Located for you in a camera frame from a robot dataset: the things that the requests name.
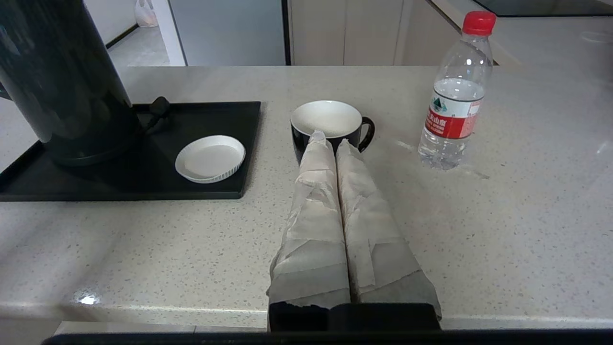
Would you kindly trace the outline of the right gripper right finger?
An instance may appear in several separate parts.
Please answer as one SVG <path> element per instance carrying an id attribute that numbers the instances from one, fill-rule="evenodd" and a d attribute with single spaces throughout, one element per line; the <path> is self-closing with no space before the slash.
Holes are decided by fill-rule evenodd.
<path id="1" fill-rule="evenodd" d="M 359 150 L 343 140 L 336 163 L 353 299 L 357 303 L 425 303 L 441 319 L 435 286 L 412 253 Z"/>

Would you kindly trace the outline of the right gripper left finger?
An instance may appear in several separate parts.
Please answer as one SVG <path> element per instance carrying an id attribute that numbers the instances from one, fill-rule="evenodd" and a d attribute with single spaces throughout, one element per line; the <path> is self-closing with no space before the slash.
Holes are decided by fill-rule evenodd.
<path id="1" fill-rule="evenodd" d="M 333 308 L 351 300 L 336 160 L 319 130 L 299 165 L 267 296 L 270 304 L 298 307 Z"/>

